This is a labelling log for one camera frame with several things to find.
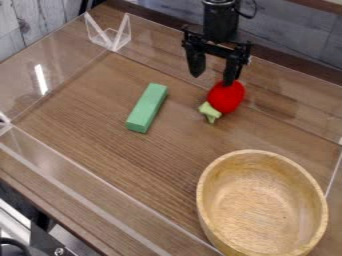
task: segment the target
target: wooden bowl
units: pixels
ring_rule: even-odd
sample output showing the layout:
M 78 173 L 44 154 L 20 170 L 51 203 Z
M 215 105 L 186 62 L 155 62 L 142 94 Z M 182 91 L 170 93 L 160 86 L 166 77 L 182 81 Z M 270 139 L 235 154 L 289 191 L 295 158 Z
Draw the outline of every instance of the wooden bowl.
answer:
M 228 256 L 307 255 L 327 226 L 327 203 L 307 171 L 286 157 L 242 150 L 202 174 L 200 225 Z

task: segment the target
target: transparent plastic barrier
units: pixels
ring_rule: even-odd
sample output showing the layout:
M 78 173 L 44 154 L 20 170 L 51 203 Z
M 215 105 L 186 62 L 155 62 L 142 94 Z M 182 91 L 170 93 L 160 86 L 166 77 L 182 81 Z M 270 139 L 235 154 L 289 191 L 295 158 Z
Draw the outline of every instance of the transparent plastic barrier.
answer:
M 19 170 L 17 163 L 29 171 Z M 96 213 L 92 221 L 104 221 L 108 227 L 98 235 L 118 240 L 115 249 L 123 255 L 220 255 L 206 242 L 16 127 L 0 137 L 0 169 L 15 179 L 27 176 L 28 183 L 31 178 L 41 177 L 87 211 Z
M 94 13 L 102 27 L 118 26 L 122 13 L 99 7 Z M 135 15 L 131 17 L 132 41 L 120 55 L 200 86 L 222 80 L 224 60 L 207 55 L 207 70 L 195 79 L 188 72 L 183 33 Z M 339 143 L 342 137 L 342 88 L 257 57 L 243 70 L 247 87 L 245 104 L 281 121 Z
M 0 65 L 0 118 L 12 121 L 104 52 L 82 16 L 11 57 Z

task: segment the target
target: green rectangular block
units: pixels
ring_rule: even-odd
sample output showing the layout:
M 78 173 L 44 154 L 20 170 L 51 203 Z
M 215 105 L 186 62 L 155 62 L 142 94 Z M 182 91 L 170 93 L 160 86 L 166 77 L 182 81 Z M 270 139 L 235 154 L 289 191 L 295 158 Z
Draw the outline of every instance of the green rectangular block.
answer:
M 167 87 L 150 83 L 126 121 L 128 130 L 147 133 L 166 96 Z

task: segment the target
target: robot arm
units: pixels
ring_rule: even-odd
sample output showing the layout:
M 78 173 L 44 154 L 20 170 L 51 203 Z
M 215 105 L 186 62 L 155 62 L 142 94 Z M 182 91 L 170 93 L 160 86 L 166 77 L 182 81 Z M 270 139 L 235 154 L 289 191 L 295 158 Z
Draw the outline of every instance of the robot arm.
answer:
M 230 86 L 239 78 L 243 65 L 250 62 L 251 42 L 233 42 L 239 23 L 239 15 L 254 18 L 253 15 L 239 11 L 241 0 L 204 0 L 204 25 L 203 31 L 195 32 L 190 26 L 183 27 L 183 47 L 187 54 L 190 73 L 194 77 L 202 75 L 206 70 L 206 54 L 226 59 L 223 82 Z M 234 49 L 219 46 L 219 43 L 234 43 Z

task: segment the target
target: bowl rim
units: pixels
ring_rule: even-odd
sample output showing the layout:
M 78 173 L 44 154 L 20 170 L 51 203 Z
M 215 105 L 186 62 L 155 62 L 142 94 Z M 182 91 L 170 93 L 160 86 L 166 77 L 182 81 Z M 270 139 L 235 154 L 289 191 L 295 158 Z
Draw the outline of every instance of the bowl rim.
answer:
M 206 210 L 204 210 L 204 205 L 203 205 L 203 185 L 204 185 L 204 181 L 207 179 L 207 176 L 212 170 L 212 168 L 227 158 L 237 156 L 237 155 L 242 155 L 242 154 L 263 154 L 271 157 L 277 157 L 278 159 L 281 159 L 282 161 L 287 162 L 290 165 L 293 165 L 298 171 L 305 175 L 310 185 L 313 186 L 317 194 L 318 194 L 318 198 L 319 198 L 319 202 L 322 205 L 322 214 L 321 214 L 321 219 L 319 219 L 319 226 L 317 228 L 317 231 L 310 239 L 310 241 L 303 244 L 301 247 L 298 247 L 297 249 L 294 249 L 290 252 L 286 253 L 281 253 L 281 254 L 269 254 L 269 253 L 259 253 L 255 251 L 251 251 L 249 249 L 245 249 L 242 246 L 234 244 L 222 234 L 222 232 L 219 231 L 219 229 L 215 228 Z M 214 236 L 216 237 L 216 239 L 224 243 L 224 245 L 227 245 L 231 249 L 234 249 L 235 251 L 238 251 L 239 253 L 243 253 L 249 256 L 301 256 L 301 255 L 306 255 L 306 253 L 309 253 L 313 248 L 315 247 L 315 245 L 318 244 L 319 240 L 323 237 L 323 234 L 326 232 L 326 228 L 327 228 L 327 221 L 329 221 L 329 209 L 327 209 L 327 202 L 326 202 L 326 198 L 323 195 L 323 191 L 321 189 L 321 186 L 317 182 L 317 180 L 314 179 L 314 177 L 311 176 L 311 174 L 306 171 L 306 169 L 298 164 L 295 163 L 291 159 L 289 159 L 287 157 L 269 152 L 269 151 L 263 151 L 263 150 L 255 150 L 255 149 L 245 149 L 245 150 L 238 150 L 238 151 L 233 151 L 231 153 L 224 154 L 223 156 L 220 156 L 219 158 L 216 158 L 214 160 L 214 162 L 207 166 L 207 168 L 204 169 L 204 172 L 202 173 L 199 182 L 198 182 L 198 188 L 196 188 L 196 206 L 198 206 L 198 213 L 199 216 L 202 217 L 202 220 L 210 230 L 210 232 L 214 234 Z

